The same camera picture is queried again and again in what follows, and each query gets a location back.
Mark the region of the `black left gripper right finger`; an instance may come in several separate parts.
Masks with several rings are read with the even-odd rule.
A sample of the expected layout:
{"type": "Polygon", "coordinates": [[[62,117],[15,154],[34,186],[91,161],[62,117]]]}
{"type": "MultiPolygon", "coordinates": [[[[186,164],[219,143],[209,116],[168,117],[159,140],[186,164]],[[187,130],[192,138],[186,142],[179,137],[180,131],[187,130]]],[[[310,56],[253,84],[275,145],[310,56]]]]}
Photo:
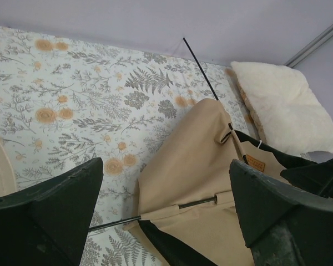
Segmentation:
{"type": "Polygon", "coordinates": [[[333,265],[333,199],[233,160],[230,180],[255,265],[333,265]]]}

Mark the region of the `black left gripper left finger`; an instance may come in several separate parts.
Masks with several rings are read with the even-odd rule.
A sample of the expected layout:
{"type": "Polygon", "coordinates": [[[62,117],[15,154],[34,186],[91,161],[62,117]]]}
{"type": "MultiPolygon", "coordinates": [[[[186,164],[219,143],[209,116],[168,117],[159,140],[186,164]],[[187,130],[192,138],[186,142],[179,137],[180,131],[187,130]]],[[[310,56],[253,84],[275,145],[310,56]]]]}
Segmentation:
{"type": "Polygon", "coordinates": [[[102,180],[93,158],[0,197],[0,265],[79,265],[102,180]]]}

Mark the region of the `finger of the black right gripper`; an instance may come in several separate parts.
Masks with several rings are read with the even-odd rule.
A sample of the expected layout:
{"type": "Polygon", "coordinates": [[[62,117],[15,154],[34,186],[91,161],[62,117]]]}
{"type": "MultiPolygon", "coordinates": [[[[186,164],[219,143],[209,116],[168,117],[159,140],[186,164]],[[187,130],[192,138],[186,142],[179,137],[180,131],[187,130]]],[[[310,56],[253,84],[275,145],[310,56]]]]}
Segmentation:
{"type": "Polygon", "coordinates": [[[280,175],[297,188],[333,199],[333,158],[322,163],[289,168],[280,175]]]}

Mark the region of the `black tent pole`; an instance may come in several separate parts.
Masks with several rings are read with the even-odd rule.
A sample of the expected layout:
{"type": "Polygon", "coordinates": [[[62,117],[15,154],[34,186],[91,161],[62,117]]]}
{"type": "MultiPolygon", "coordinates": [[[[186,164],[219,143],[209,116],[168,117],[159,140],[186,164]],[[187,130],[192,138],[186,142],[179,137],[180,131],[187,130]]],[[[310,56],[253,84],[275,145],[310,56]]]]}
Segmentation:
{"type": "MultiPolygon", "coordinates": [[[[208,79],[206,73],[204,72],[204,70],[203,70],[201,64],[199,63],[197,57],[195,56],[194,52],[192,51],[191,46],[189,45],[189,43],[187,42],[187,40],[186,40],[185,37],[183,37],[183,41],[184,41],[185,45],[187,46],[188,50],[190,51],[190,53],[191,53],[193,59],[195,60],[195,62],[196,62],[196,64],[197,64],[199,70],[201,71],[201,73],[202,73],[204,79],[206,80],[206,82],[207,82],[207,84],[208,84],[208,86],[209,86],[209,88],[210,88],[210,90],[211,90],[211,92],[212,92],[212,95],[214,96],[215,100],[218,101],[219,98],[218,98],[218,96],[217,96],[217,94],[216,94],[216,92],[215,92],[215,90],[214,90],[212,84],[210,83],[210,81],[209,81],[209,79],[208,79]]],[[[236,138],[236,140],[238,140],[238,137],[237,137],[237,135],[236,135],[236,133],[235,133],[235,130],[234,130],[232,124],[229,123],[228,126],[229,126],[229,129],[230,129],[230,132],[234,135],[234,137],[236,138]]],[[[243,161],[244,161],[247,165],[249,165],[249,162],[248,162],[248,159],[247,159],[246,154],[243,153],[241,149],[239,149],[239,150],[240,150],[240,153],[241,153],[241,155],[242,155],[243,161]]]]}
{"type": "Polygon", "coordinates": [[[199,204],[203,204],[203,203],[207,203],[207,202],[217,203],[217,196],[215,195],[214,197],[211,197],[211,198],[201,199],[198,201],[189,202],[189,203],[180,204],[180,205],[176,204],[173,206],[161,208],[156,211],[143,213],[139,216],[121,219],[119,221],[115,221],[115,222],[111,222],[111,223],[101,224],[101,225],[89,228],[88,232],[97,231],[100,229],[109,228],[109,227],[129,223],[129,222],[133,222],[133,221],[146,220],[146,219],[151,220],[151,219],[155,219],[155,218],[160,219],[160,218],[164,218],[164,217],[169,217],[169,216],[175,215],[180,209],[197,206],[199,204]]]}

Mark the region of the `beige fabric pet tent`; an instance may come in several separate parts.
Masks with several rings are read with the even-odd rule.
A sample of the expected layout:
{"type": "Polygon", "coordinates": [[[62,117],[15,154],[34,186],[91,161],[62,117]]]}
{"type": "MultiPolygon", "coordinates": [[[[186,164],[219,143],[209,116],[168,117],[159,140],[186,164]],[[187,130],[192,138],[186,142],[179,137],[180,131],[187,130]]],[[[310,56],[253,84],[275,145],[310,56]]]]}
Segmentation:
{"type": "Polygon", "coordinates": [[[144,167],[136,186],[136,214],[217,196],[207,202],[180,209],[175,215],[141,220],[126,226],[144,248],[167,265],[157,243],[170,237],[172,247],[185,244],[193,255],[181,252],[176,265],[253,265],[245,246],[231,191],[232,160],[246,154],[251,167],[280,178],[283,165],[264,146],[238,140],[230,132],[230,115],[213,99],[194,105],[178,123],[160,149],[144,167]]]}

